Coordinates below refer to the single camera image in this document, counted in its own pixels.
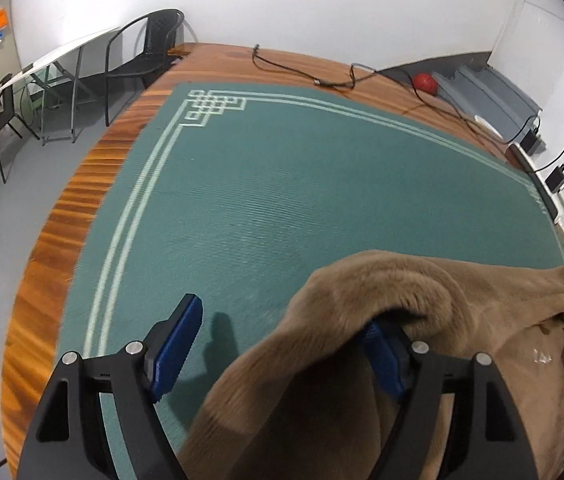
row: black chair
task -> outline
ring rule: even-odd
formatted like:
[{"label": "black chair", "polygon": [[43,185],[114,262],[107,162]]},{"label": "black chair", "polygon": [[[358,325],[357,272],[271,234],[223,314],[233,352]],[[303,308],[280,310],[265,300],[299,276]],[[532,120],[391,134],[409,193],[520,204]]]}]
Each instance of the black chair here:
[{"label": "black chair", "polygon": [[[2,78],[2,80],[0,81],[0,85],[3,84],[4,82],[8,81],[11,78],[10,74],[6,74],[6,76],[4,76]],[[21,115],[17,114],[15,112],[15,102],[13,99],[13,87],[12,86],[8,86],[7,88],[4,88],[4,90],[1,92],[1,101],[2,101],[2,106],[4,107],[2,113],[0,114],[0,131],[2,131],[4,129],[4,127],[6,125],[10,126],[11,129],[17,134],[17,136],[22,139],[23,137],[21,136],[21,134],[15,130],[14,126],[10,123],[11,120],[13,120],[13,118],[17,117],[19,119],[19,121],[26,127],[26,129],[31,132],[31,135],[37,139],[40,140],[39,136],[33,131],[33,128],[31,128],[25,120],[23,120],[23,118],[21,117]],[[1,157],[0,157],[0,173],[2,176],[2,182],[4,182],[4,184],[6,183],[6,177],[4,176],[4,168],[2,167],[2,163],[1,163]]]},{"label": "black chair", "polygon": [[[147,20],[146,35],[144,39],[144,50],[141,54],[134,57],[130,61],[108,70],[108,57],[110,55],[111,43],[124,30],[131,25]],[[179,26],[184,22],[184,13],[177,9],[156,10],[144,16],[140,16],[136,20],[124,25],[121,30],[111,38],[106,46],[106,62],[104,67],[104,112],[106,115],[106,126],[110,125],[108,120],[108,80],[111,77],[140,77],[144,88],[148,86],[147,76],[154,75],[154,79],[158,78],[162,73],[166,72],[169,67],[169,48],[175,46],[175,33]]]}]

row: white door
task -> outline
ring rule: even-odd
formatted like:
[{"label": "white door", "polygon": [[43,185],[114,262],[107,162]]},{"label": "white door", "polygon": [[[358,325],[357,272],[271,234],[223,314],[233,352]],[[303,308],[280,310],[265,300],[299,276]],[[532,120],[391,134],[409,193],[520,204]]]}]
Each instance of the white door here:
[{"label": "white door", "polygon": [[518,0],[488,64],[544,108],[564,68],[564,1]]}]

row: green mat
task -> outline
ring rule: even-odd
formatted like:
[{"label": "green mat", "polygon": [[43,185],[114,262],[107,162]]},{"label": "green mat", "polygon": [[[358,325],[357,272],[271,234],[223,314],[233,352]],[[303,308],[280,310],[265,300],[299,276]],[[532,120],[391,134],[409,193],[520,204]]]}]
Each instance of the green mat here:
[{"label": "green mat", "polygon": [[[200,296],[203,326],[158,404],[177,448],[213,382],[310,273],[366,249],[564,262],[529,178],[465,142],[310,89],[179,85],[92,224],[58,356],[115,352],[184,293]],[[133,478],[112,399],[102,403],[120,478]]]}]

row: brown fur cloth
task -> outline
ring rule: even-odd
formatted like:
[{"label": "brown fur cloth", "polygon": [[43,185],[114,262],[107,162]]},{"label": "brown fur cloth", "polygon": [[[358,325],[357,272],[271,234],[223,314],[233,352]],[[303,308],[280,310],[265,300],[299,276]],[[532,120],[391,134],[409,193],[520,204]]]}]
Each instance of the brown fur cloth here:
[{"label": "brown fur cloth", "polygon": [[[356,344],[381,312],[437,352],[494,356],[540,478],[564,458],[564,266],[486,266],[386,251],[318,269],[267,338],[227,368],[178,453],[190,480],[366,480],[395,419]],[[443,399],[422,478],[435,478],[450,402]]]}]

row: white folding table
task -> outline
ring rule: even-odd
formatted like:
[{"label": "white folding table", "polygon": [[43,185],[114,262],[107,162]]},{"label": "white folding table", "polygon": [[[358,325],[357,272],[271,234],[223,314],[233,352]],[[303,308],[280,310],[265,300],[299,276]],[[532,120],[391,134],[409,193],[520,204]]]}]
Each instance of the white folding table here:
[{"label": "white folding table", "polygon": [[[43,95],[45,95],[47,91],[55,93],[52,90],[52,87],[48,86],[47,80],[43,81],[39,76],[36,75],[36,72],[39,72],[41,69],[47,68],[50,65],[55,65],[63,76],[73,81],[73,93],[72,93],[72,99],[70,104],[70,137],[44,136],[44,102],[42,102],[42,131],[40,137],[42,138],[43,143],[51,142],[52,140],[70,140],[71,142],[75,142],[75,140],[77,139],[75,135],[75,106],[76,106],[78,86],[82,88],[84,91],[86,91],[89,95],[91,95],[92,98],[97,100],[97,96],[89,88],[87,88],[87,86],[85,86],[84,83],[81,83],[79,81],[79,69],[81,66],[82,53],[84,51],[84,47],[91,41],[97,40],[97,38],[101,38],[102,36],[114,32],[118,29],[119,27],[105,28],[98,32],[93,32],[92,34],[84,36],[83,38],[78,38],[77,40],[69,41],[68,43],[63,44],[57,47],[56,49],[51,50],[48,54],[42,56],[33,64],[24,67],[24,69],[21,72],[15,74],[14,76],[12,76],[11,79],[9,79],[8,81],[6,81],[4,84],[0,86],[0,92],[1,92],[4,88],[7,88],[13,85],[14,83],[17,83],[18,81],[21,81],[22,79],[25,79],[28,76],[30,76],[35,83],[37,83],[39,86],[43,88],[44,91]],[[66,54],[73,52],[74,50],[78,50],[78,60],[75,67],[75,74],[71,74],[59,63],[59,59],[63,56],[66,56]]]}]

